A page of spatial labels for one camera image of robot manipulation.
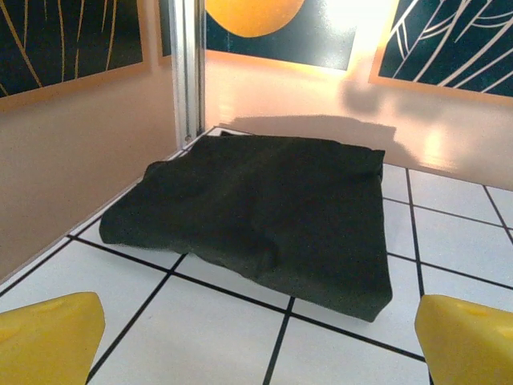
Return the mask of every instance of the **wall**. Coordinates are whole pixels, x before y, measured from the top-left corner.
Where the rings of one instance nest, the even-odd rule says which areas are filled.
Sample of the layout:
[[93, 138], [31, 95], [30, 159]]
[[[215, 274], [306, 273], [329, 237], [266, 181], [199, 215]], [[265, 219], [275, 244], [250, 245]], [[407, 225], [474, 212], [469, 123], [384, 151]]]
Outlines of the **wall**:
[[387, 151], [386, 162], [513, 189], [513, 108], [369, 83], [394, 0], [354, 3], [348, 71], [209, 52], [207, 126]]
[[0, 115], [0, 280], [176, 149], [172, 72], [151, 71]]

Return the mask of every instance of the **orange circle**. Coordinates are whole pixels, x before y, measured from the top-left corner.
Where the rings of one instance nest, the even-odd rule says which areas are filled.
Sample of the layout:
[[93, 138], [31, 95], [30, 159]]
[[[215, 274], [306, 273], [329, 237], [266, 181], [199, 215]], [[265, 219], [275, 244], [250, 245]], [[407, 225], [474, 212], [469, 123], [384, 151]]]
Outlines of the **orange circle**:
[[206, 9], [225, 30], [243, 38], [256, 38], [286, 26], [304, 1], [207, 0]]

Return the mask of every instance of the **white tile floor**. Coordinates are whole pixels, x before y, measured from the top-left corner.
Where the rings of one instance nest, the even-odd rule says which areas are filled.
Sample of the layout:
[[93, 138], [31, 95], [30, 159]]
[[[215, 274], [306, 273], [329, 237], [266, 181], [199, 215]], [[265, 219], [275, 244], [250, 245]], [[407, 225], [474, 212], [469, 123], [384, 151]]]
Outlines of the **white tile floor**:
[[0, 312], [98, 293], [94, 385], [428, 385], [421, 293], [513, 311], [513, 192], [390, 165], [382, 190], [394, 299], [370, 324], [193, 255], [104, 245], [103, 210], [4, 282]]

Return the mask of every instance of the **folded fabric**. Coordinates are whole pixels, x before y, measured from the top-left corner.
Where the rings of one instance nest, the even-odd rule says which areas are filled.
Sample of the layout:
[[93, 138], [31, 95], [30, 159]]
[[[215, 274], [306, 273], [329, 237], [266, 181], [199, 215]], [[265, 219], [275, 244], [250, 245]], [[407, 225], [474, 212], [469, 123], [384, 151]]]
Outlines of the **folded fabric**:
[[187, 155], [151, 164], [103, 214], [100, 235], [194, 253], [371, 322], [392, 298], [384, 155], [330, 140], [204, 136]]

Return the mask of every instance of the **yellow object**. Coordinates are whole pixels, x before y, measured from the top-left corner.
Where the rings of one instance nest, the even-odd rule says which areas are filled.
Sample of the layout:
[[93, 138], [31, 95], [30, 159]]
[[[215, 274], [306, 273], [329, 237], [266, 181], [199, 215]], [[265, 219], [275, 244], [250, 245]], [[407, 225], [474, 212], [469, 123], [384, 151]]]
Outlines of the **yellow object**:
[[435, 385], [513, 384], [513, 313], [425, 295], [415, 330]]
[[95, 293], [0, 314], [0, 385], [84, 385], [104, 328]]
[[207, 12], [243, 38], [272, 34], [296, 16], [304, 0], [207, 0]]

